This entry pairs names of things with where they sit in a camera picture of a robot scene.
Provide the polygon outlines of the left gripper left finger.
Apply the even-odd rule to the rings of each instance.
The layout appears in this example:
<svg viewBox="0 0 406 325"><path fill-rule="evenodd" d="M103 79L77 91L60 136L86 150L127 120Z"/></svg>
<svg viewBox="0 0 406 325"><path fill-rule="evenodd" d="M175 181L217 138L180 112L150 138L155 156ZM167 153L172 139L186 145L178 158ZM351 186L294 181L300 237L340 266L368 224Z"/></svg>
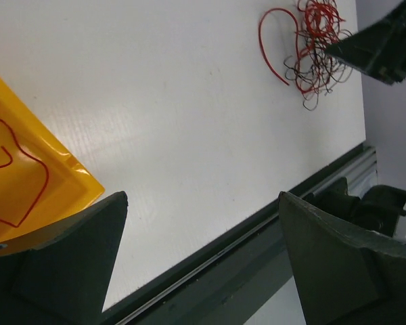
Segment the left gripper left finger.
<svg viewBox="0 0 406 325"><path fill-rule="evenodd" d="M116 192L51 244L0 257L0 324L99 324L127 210Z"/></svg>

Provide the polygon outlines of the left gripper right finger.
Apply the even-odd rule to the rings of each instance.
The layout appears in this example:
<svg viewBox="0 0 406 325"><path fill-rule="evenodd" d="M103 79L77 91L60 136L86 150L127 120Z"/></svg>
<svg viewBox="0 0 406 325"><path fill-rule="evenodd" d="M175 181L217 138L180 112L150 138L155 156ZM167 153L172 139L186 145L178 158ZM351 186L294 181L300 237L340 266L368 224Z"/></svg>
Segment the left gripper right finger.
<svg viewBox="0 0 406 325"><path fill-rule="evenodd" d="M278 209L307 324L406 324L406 242L289 192Z"/></svg>

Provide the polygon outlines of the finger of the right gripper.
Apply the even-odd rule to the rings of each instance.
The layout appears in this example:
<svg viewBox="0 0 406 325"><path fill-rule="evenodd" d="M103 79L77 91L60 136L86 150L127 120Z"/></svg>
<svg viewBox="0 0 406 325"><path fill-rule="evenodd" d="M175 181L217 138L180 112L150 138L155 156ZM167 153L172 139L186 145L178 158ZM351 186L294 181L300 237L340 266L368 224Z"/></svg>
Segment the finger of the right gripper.
<svg viewBox="0 0 406 325"><path fill-rule="evenodd" d="M406 1L387 16L326 47L324 53L387 85L406 79Z"/></svg>

